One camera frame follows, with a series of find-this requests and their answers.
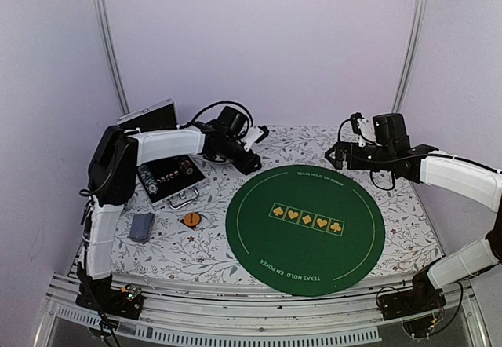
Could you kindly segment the aluminium poker chip case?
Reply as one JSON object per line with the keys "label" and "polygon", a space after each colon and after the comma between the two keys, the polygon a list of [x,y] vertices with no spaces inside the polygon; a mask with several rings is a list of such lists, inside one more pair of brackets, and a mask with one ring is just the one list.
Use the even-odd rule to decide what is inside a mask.
{"label": "aluminium poker chip case", "polygon": [[[130,112],[117,120],[117,125],[124,130],[138,129],[142,133],[174,130],[177,124],[175,104],[169,98],[150,107]],[[143,163],[149,167],[158,185],[158,192],[153,195],[148,194],[142,185],[154,210],[165,207],[179,210],[195,202],[200,196],[200,187],[206,179],[205,175],[192,159],[194,173],[190,176],[184,175],[175,161],[176,157]]]}

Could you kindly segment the orange big blind button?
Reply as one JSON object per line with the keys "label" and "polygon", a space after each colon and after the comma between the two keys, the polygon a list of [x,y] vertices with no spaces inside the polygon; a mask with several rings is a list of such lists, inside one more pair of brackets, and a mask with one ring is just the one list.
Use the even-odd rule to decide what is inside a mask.
{"label": "orange big blind button", "polygon": [[183,223],[189,228],[195,228],[201,222],[201,215],[196,212],[191,212],[183,217]]}

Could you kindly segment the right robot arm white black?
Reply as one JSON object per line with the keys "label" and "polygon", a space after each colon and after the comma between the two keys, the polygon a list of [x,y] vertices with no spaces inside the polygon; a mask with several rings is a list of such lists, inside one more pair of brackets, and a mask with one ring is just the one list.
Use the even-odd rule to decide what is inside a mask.
{"label": "right robot arm white black", "polygon": [[412,146],[402,114],[376,115],[373,125],[360,113],[348,119],[356,142],[341,138],[325,153],[341,170],[387,171],[392,179],[443,188],[486,206],[496,213],[493,228],[456,253],[439,259],[417,273],[414,289],[406,295],[411,312],[423,312],[435,301],[436,290],[501,263],[501,172],[470,159],[450,155],[428,144]]}

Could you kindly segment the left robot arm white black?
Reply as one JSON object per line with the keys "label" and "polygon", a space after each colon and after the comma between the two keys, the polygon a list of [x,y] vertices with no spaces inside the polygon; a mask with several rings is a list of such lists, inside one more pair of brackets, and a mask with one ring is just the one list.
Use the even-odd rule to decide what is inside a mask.
{"label": "left robot arm white black", "polygon": [[108,127],[89,165],[88,187],[80,191],[87,198],[82,218],[85,253],[80,263],[85,275],[96,280],[86,288],[87,299],[100,311],[116,305],[115,291],[98,280],[111,276],[115,228],[135,191],[138,166],[180,155],[212,155],[226,159],[242,174],[251,174],[261,168],[252,146],[268,134],[266,126],[252,126],[243,137],[231,136],[228,128],[203,122],[144,133]]}

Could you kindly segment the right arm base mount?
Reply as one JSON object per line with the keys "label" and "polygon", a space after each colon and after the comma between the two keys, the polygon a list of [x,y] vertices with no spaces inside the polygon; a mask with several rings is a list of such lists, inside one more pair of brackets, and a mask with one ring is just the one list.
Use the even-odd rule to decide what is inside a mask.
{"label": "right arm base mount", "polygon": [[381,311],[384,320],[442,309],[446,305],[442,290],[428,285],[413,284],[410,290],[398,290],[390,286],[385,286],[383,289],[389,289],[390,292],[379,293],[376,296],[376,306]]}

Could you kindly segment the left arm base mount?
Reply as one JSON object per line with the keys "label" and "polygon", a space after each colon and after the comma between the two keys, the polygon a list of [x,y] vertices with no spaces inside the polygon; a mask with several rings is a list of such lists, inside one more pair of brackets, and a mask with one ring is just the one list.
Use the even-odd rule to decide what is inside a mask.
{"label": "left arm base mount", "polygon": [[142,294],[131,294],[107,287],[87,287],[80,285],[75,304],[105,315],[138,320],[144,305]]}

